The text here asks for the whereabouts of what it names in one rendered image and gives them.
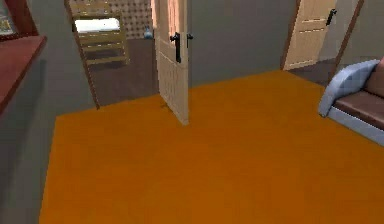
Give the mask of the cream panelled room door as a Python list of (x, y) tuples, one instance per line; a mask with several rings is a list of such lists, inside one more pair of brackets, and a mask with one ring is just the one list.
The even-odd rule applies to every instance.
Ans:
[[(154, 38), (159, 93), (183, 125), (189, 123), (189, 53), (187, 48), (188, 0), (153, 0)], [(169, 37), (181, 36), (181, 62)]]

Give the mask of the yellow wooden shelf unit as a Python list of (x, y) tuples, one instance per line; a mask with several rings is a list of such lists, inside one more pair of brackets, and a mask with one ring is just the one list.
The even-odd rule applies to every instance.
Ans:
[(87, 65), (124, 62), (128, 64), (126, 34), (122, 14), (114, 11), (108, 0), (67, 0), (67, 9), (72, 20), (72, 31), (78, 38), (81, 52), (120, 50), (118, 56), (88, 59)]

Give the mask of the light wooden room door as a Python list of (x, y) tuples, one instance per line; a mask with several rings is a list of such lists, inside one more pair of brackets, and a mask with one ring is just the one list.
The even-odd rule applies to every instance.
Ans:
[(318, 61), (328, 31), (328, 17), (335, 6), (336, 0), (300, 0), (284, 70), (313, 65)]

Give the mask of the blue sofa with brown cushions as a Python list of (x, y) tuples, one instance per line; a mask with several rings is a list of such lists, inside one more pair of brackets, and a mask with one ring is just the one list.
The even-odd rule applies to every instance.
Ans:
[(318, 113), (384, 147), (384, 57), (341, 69), (327, 85)]

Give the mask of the reddish brown wooden table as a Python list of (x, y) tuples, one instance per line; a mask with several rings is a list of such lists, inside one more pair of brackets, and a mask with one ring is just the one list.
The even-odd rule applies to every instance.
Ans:
[(0, 115), (46, 42), (46, 36), (30, 36), (0, 43)]

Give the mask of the brown framed picture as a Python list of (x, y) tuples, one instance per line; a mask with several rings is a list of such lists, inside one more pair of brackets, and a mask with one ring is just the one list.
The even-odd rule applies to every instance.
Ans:
[(0, 3), (6, 8), (6, 15), (16, 29), (13, 34), (0, 35), (0, 42), (39, 35), (27, 0), (0, 0)]

